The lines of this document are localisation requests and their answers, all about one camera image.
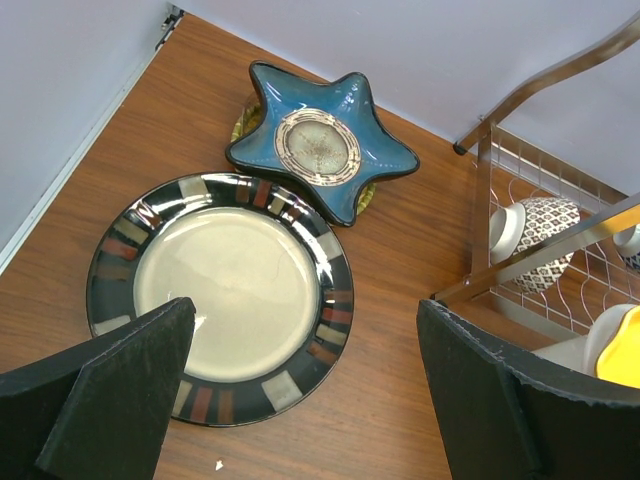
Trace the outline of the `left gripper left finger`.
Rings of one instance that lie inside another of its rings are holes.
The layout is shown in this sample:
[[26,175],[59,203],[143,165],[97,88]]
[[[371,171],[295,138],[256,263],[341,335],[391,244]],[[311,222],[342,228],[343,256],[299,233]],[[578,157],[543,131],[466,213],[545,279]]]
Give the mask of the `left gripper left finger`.
[[2,478],[152,478],[195,313],[191,299],[177,298],[2,374]]

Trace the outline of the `white plastic bin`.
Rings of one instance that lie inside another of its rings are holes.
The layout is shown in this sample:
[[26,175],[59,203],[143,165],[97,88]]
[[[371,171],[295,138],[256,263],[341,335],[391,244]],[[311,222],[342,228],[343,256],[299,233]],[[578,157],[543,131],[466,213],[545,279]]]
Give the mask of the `white plastic bin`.
[[598,316],[588,334],[535,350],[533,354],[568,369],[595,377],[596,363],[600,354],[619,330],[624,316],[635,307],[636,304],[612,306]]

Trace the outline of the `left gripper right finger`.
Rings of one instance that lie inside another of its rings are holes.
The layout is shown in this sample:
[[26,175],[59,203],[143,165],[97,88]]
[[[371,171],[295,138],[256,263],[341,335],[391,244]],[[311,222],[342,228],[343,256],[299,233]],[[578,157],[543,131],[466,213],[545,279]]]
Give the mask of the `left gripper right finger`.
[[416,324],[453,478],[638,478],[638,390],[542,359],[431,299]]

